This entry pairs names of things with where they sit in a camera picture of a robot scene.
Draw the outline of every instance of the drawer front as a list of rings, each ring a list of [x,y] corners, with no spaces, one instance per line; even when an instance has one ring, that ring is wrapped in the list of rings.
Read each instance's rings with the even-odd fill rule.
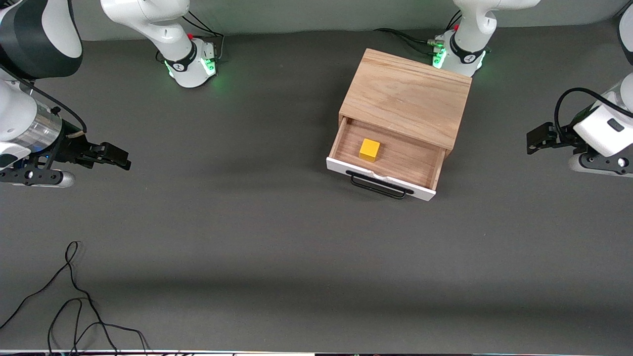
[[[403,190],[407,190],[407,194],[411,195],[414,198],[429,201],[436,194],[436,192],[431,189],[417,186],[409,182],[401,181],[396,178],[383,177],[381,175],[374,174],[371,170],[368,170],[356,165],[352,165],[343,161],[335,160],[334,158],[331,158],[331,157],[328,157],[326,159],[326,163],[327,163],[327,168],[329,170],[333,170],[334,172],[338,172],[340,174],[350,175],[349,172],[354,172],[360,175],[370,177],[372,178],[372,180],[384,182],[385,184],[387,184],[387,187],[389,186],[401,187],[403,188]]]

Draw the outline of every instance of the black cable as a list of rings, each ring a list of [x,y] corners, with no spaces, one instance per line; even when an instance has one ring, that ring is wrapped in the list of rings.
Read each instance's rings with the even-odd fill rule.
[[[55,99],[54,97],[48,95],[42,89],[39,89],[38,87],[34,86],[29,81],[20,78],[18,75],[15,75],[12,71],[8,70],[4,65],[2,65],[2,63],[0,63],[0,69],[4,70],[8,75],[14,77],[17,81],[19,81],[23,85],[27,86],[29,89],[32,89],[35,92],[38,92],[41,96],[44,96],[46,99],[48,99],[48,100],[52,101],[53,103],[59,105],[62,109],[66,110],[69,114],[73,115],[75,117],[75,119],[81,124],[82,131],[84,133],[88,132],[88,128],[86,127],[85,122],[71,108],[67,107],[66,105],[64,105],[64,103],[62,103],[61,101]]]
[[[416,51],[418,53],[421,53],[421,54],[429,54],[429,52],[427,52],[428,49],[421,49],[421,48],[418,48],[418,47],[413,45],[414,43],[415,44],[426,45],[427,41],[425,41],[425,40],[417,39],[417,38],[415,38],[413,36],[405,34],[404,32],[401,32],[401,31],[398,31],[398,30],[394,30],[394,29],[382,28],[382,29],[375,29],[374,31],[388,32],[390,34],[394,34],[394,35],[398,36],[401,40],[403,40],[404,43],[406,43],[406,45],[409,46],[410,48],[412,48],[414,51]]]
[[[375,29],[374,31],[379,31],[379,32],[388,32],[388,33],[390,33],[390,34],[394,34],[394,35],[396,35],[396,36],[398,36],[398,37],[402,37],[402,38],[408,39],[409,41],[411,41],[411,42],[415,42],[415,43],[420,43],[420,44],[426,44],[426,43],[427,43],[427,41],[426,41],[426,40],[423,40],[423,39],[417,39],[417,38],[415,38],[415,37],[413,37],[413,36],[411,36],[411,35],[405,34],[405,33],[404,33],[404,32],[402,32],[402,31],[398,31],[398,30],[394,30],[394,29],[387,29],[387,28],[384,28],[384,27],[383,27],[383,28],[381,28],[381,29]]]
[[[20,303],[20,305],[18,306],[18,308],[15,309],[15,311],[13,312],[13,314],[11,314],[11,316],[9,317],[9,319],[7,319],[2,325],[0,325],[0,330],[2,330],[2,328],[4,328],[7,324],[9,324],[9,322],[15,317],[15,315],[20,311],[20,309],[22,309],[22,306],[24,305],[24,303],[27,302],[27,300],[29,300],[30,298],[32,298],[35,295],[38,295],[39,293],[42,293],[43,291],[45,291],[48,287],[51,286],[51,284],[55,281],[55,279],[57,278],[57,276],[61,273],[61,271],[65,270],[66,267],[68,267],[69,262],[66,262],[65,265],[61,266],[60,269],[57,270],[57,272],[55,272],[55,274],[53,275],[53,278],[51,278],[50,281],[48,281],[48,283],[46,283],[46,285],[44,287],[42,287],[42,289],[40,289],[39,291],[36,291],[35,293],[28,295],[26,298],[24,298],[22,300],[22,302]]]
[[[450,21],[448,22],[448,25],[446,25],[446,30],[447,31],[448,31],[448,29],[451,28],[451,26],[453,26],[461,18],[460,13],[461,13],[461,10],[457,10],[455,15],[453,15],[453,17],[451,17]]]
[[[88,332],[88,330],[90,330],[90,328],[92,328],[95,325],[100,325],[100,323],[98,321],[93,322],[92,324],[88,325],[84,331],[81,333],[81,335],[79,336],[79,338],[75,341],[74,347],[76,349],[77,344],[79,344],[79,342],[81,341],[81,339],[84,337],[84,335]],[[149,348],[149,343],[147,343],[147,339],[145,338],[145,335],[143,335],[142,332],[140,332],[139,330],[136,329],[131,329],[129,327],[123,327],[123,326],[119,326],[119,325],[115,325],[115,324],[108,324],[108,323],[104,323],[105,326],[107,327],[114,327],[116,329],[121,329],[121,330],[125,330],[125,331],[131,331],[136,333],[139,336],[139,339],[141,341],[141,345],[143,347],[143,352],[147,355],[147,350]]]
[[[190,12],[189,12],[189,14],[190,14],[191,16],[193,16],[193,17],[196,19],[196,21],[198,21],[198,22],[199,22],[202,26],[204,26],[208,32],[211,32],[212,34],[217,35],[217,36],[220,36],[220,37],[224,37],[224,35],[223,35],[223,34],[221,34],[221,33],[219,33],[219,32],[215,32],[214,30],[211,30],[211,29],[209,28],[209,26],[207,26],[204,22],[202,22],[202,21],[201,21],[201,20],[200,20],[200,19],[199,19],[196,15],[194,15],[194,13],[193,13],[193,12],[191,12],[191,11],[190,11]]]
[[[57,311],[57,314],[55,314],[55,317],[53,317],[53,321],[51,325],[48,327],[48,333],[46,335],[46,345],[48,346],[48,352],[50,355],[53,354],[53,348],[51,346],[51,336],[53,335],[53,328],[55,327],[55,322],[57,322],[57,318],[60,316],[61,312],[64,311],[64,309],[66,309],[68,304],[70,304],[71,302],[79,302],[79,310],[77,311],[77,319],[75,323],[75,338],[77,338],[77,329],[79,328],[79,315],[81,314],[82,307],[84,306],[82,299],[85,299],[85,298],[71,298],[67,300],[61,306],[61,308]]]
[[[209,26],[207,26],[204,22],[202,22],[196,15],[194,15],[193,12],[189,11],[189,14],[191,16],[193,16],[196,21],[198,21],[203,27],[200,27],[199,25],[196,25],[195,23],[191,22],[188,18],[186,17],[182,17],[186,22],[188,22],[189,24],[191,24],[193,27],[196,27],[197,29],[200,29],[202,31],[205,32],[209,32],[210,34],[214,35],[215,37],[221,37],[222,41],[220,43],[220,56],[217,58],[218,60],[222,59],[222,56],[224,55],[224,34],[221,34],[219,32],[215,32],[214,30],[211,30],[211,28]]]
[[[195,23],[191,22],[191,20],[189,20],[188,18],[186,18],[186,17],[184,17],[184,16],[183,16],[182,18],[183,18],[183,20],[185,20],[186,22],[188,22],[188,23],[189,23],[190,25],[192,25],[193,27],[196,27],[197,29],[202,30],[202,31],[205,31],[205,32],[210,32],[209,30],[205,29],[204,27],[201,27],[201,26],[196,25]]]
[[[455,24],[457,23],[457,21],[459,21],[459,20],[460,20],[460,18],[461,18],[461,15],[460,15],[458,18],[456,18],[456,19],[455,19],[455,21],[451,22],[451,23],[448,25],[448,28],[450,29],[451,27],[455,26]]]
[[[563,142],[563,143],[567,143],[570,146],[573,146],[573,147],[576,147],[576,148],[583,147],[583,145],[573,143],[572,140],[570,140],[567,136],[565,136],[563,134],[563,130],[560,127],[560,121],[559,121],[559,118],[558,118],[558,114],[559,114],[559,111],[560,111],[560,106],[563,103],[563,100],[565,99],[566,96],[568,96],[570,93],[573,93],[575,91],[579,91],[579,92],[583,92],[585,94],[589,94],[592,97],[594,97],[595,99],[597,99],[598,101],[600,101],[603,104],[605,104],[606,106],[609,106],[611,109],[614,109],[615,111],[621,113],[622,115],[626,115],[628,117],[633,117],[633,113],[631,113],[629,110],[625,110],[625,109],[617,106],[616,104],[612,103],[611,101],[608,101],[602,95],[596,93],[593,90],[582,88],[582,87],[576,87],[576,88],[568,89],[567,91],[565,91],[563,93],[563,95],[560,96],[560,98],[558,98],[558,101],[556,102],[556,108],[554,109],[554,127],[556,129],[556,132],[560,136],[561,142]]]
[[[121,329],[121,330],[125,330],[125,331],[131,331],[133,333],[136,333],[139,336],[139,339],[141,340],[141,345],[143,346],[143,351],[145,352],[145,354],[147,355],[147,349],[149,348],[149,344],[147,343],[147,339],[145,338],[145,336],[143,335],[142,332],[140,332],[139,330],[136,329],[132,329],[129,327],[124,327],[124,326],[119,326],[116,324],[108,324],[103,322],[102,318],[101,318],[101,314],[99,314],[99,312],[97,311],[97,308],[94,305],[94,300],[92,299],[92,297],[90,296],[90,294],[84,290],[79,288],[79,286],[77,285],[77,281],[75,280],[75,273],[73,271],[73,266],[71,261],[73,260],[73,258],[75,257],[75,255],[77,254],[79,248],[79,243],[78,241],[72,241],[70,244],[68,244],[68,246],[66,247],[66,252],[64,254],[64,258],[66,263],[64,264],[64,266],[62,266],[59,270],[57,270],[57,272],[55,273],[55,275],[53,275],[53,277],[49,280],[48,283],[46,283],[46,285],[44,287],[42,287],[39,291],[36,291],[35,293],[28,295],[26,298],[24,298],[22,300],[22,302],[20,303],[20,305],[18,306],[18,308],[11,314],[11,316],[0,326],[0,329],[2,329],[3,327],[5,327],[14,317],[15,315],[22,309],[22,307],[24,306],[24,304],[26,303],[26,301],[30,298],[32,298],[35,295],[38,295],[39,293],[42,293],[44,290],[46,290],[48,287],[50,287],[50,285],[53,283],[53,281],[55,281],[55,279],[57,278],[57,276],[68,267],[68,270],[70,271],[70,280],[73,284],[73,287],[79,291],[82,292],[85,296],[83,297],[78,297],[78,298],[71,298],[69,300],[67,300],[62,306],[61,308],[57,311],[57,314],[55,314],[55,317],[53,318],[53,321],[51,322],[51,325],[49,326],[48,329],[48,334],[47,334],[47,345],[48,345],[48,349],[49,352],[52,353],[52,346],[51,346],[51,337],[52,337],[52,333],[53,333],[53,328],[55,326],[55,323],[58,319],[58,317],[60,316],[60,314],[62,313],[62,311],[64,311],[64,309],[66,309],[67,306],[69,306],[69,304],[71,304],[72,302],[79,302],[79,308],[77,310],[77,317],[75,318],[75,330],[73,333],[73,347],[70,349],[70,354],[72,354],[73,350],[75,351],[75,353],[78,353],[77,349],[78,346],[77,344],[79,343],[79,341],[82,339],[82,337],[84,336],[84,334],[88,331],[88,329],[90,329],[92,326],[95,325],[100,325],[103,328],[104,334],[106,335],[106,339],[108,340],[108,343],[110,344],[110,346],[112,347],[112,349],[115,352],[119,352],[119,350],[117,349],[117,347],[114,345],[114,343],[112,342],[112,339],[110,337],[110,334],[108,333],[108,327],[114,327],[117,329]],[[83,308],[83,300],[87,300],[88,304],[90,305],[92,311],[94,312],[95,316],[97,317],[96,322],[93,322],[92,324],[90,324],[90,326],[88,326],[79,337],[77,337],[77,331],[78,331],[78,325],[79,325],[79,319],[80,319],[80,314]]]

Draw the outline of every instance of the white drawer front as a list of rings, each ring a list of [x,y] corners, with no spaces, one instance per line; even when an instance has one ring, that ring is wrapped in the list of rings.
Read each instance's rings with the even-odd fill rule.
[[[433,191],[433,190],[431,190],[429,188],[416,186],[415,184],[411,184],[409,182],[401,181],[399,179],[392,178],[392,177],[383,177],[381,175],[377,175],[377,174],[373,173],[371,170],[368,170],[368,169],[365,169],[365,168],[362,168],[362,167],[359,167],[359,166],[356,166],[356,165],[351,165],[351,164],[345,163],[343,161],[335,160],[335,159],[333,159],[331,157],[328,157],[326,159],[326,163],[327,163],[327,169],[333,170],[334,172],[338,172],[338,173],[341,173],[341,174],[348,175],[346,172],[348,170],[350,170],[352,172],[356,172],[356,173],[363,174],[363,175],[366,175],[366,176],[374,178],[374,179],[378,179],[378,180],[383,181],[385,183],[394,184],[394,185],[397,185],[397,186],[401,186],[402,188],[410,189],[410,190],[413,191],[413,194],[409,194],[409,195],[411,195],[414,198],[418,198],[418,199],[429,201],[436,194],[435,191]]]

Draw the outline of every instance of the green led light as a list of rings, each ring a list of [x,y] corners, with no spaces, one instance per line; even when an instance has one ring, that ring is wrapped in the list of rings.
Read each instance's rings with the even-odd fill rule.
[[[169,64],[167,64],[167,61],[165,61],[165,66],[167,67],[167,70],[169,71],[169,76],[173,78],[172,69],[169,67]]]
[[[215,74],[215,64],[213,63],[213,60],[200,58],[200,63],[202,63],[202,67],[204,68],[204,71],[207,73],[207,75],[211,77]]]
[[[481,68],[481,66],[484,64],[484,57],[486,56],[486,51],[484,51],[481,54],[481,59],[479,60],[479,64],[477,65],[477,69]]]
[[[433,61],[433,67],[442,68],[442,65],[444,64],[444,59],[446,59],[446,49],[442,48],[442,51],[440,53],[437,53],[436,57],[438,58]]]

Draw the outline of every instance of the silver metal cylinder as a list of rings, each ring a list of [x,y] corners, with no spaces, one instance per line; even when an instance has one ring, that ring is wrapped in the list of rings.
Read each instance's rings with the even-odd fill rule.
[[[62,119],[53,115],[48,107],[42,103],[37,103],[37,115],[31,126],[18,137],[10,142],[19,144],[22,147],[30,149],[32,152],[39,152],[52,145],[61,132]]]

